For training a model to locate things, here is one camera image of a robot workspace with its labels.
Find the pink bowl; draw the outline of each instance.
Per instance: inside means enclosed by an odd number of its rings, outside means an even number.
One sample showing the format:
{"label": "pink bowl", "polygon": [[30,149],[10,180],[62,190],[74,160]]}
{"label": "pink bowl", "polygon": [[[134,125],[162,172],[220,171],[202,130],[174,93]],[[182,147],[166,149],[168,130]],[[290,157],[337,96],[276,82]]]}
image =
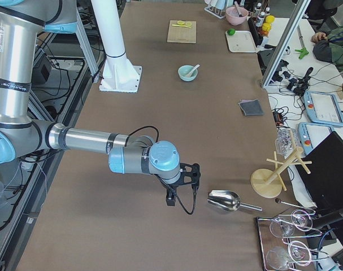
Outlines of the pink bowl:
{"label": "pink bowl", "polygon": [[242,13],[243,17],[239,17],[237,8],[235,6],[229,7],[225,11],[227,21],[231,25],[240,25],[246,20],[248,14],[249,14],[249,11],[246,10],[245,8],[242,8],[242,7],[239,7],[239,9],[240,9],[240,12]]}

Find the green lime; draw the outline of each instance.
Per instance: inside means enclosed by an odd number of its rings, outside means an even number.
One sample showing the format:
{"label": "green lime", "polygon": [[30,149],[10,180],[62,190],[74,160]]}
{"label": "green lime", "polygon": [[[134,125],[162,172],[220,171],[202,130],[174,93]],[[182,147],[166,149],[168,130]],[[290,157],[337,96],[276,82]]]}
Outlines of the green lime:
{"label": "green lime", "polygon": [[234,34],[235,34],[235,29],[234,28],[231,28],[231,29],[228,30],[228,35],[229,36],[232,36]]}

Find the wooden cutting board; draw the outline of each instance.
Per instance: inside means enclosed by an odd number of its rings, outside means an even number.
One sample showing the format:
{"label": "wooden cutting board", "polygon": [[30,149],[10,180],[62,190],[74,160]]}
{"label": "wooden cutting board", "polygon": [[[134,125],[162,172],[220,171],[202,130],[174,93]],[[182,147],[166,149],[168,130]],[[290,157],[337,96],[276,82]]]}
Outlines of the wooden cutting board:
{"label": "wooden cutting board", "polygon": [[177,20],[171,20],[169,23],[167,42],[196,43],[196,21],[189,22],[192,23],[191,28],[173,27],[172,24],[177,24]]}

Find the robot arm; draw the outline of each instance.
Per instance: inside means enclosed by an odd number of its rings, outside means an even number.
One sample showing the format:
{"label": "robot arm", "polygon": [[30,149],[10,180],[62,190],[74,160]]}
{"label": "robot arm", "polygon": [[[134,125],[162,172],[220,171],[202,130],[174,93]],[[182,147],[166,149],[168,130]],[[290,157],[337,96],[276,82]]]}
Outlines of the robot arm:
{"label": "robot arm", "polygon": [[[93,151],[108,155],[113,172],[156,175],[169,206],[175,205],[180,185],[191,185],[195,197],[199,165],[180,163],[170,142],[75,129],[27,115],[37,33],[74,33],[76,12],[75,0],[0,0],[0,164],[47,148]],[[117,85],[124,80],[118,78]]]}

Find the green tripod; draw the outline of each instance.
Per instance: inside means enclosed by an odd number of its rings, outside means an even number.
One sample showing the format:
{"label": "green tripod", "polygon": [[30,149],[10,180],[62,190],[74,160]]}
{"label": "green tripod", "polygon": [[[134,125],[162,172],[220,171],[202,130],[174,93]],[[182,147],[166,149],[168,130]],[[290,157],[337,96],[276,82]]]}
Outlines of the green tripod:
{"label": "green tripod", "polygon": [[299,35],[299,41],[301,42],[302,48],[300,50],[295,50],[296,52],[299,52],[299,59],[304,58],[309,52],[306,49],[305,43],[303,41],[303,36],[300,27],[298,26],[298,35]]}

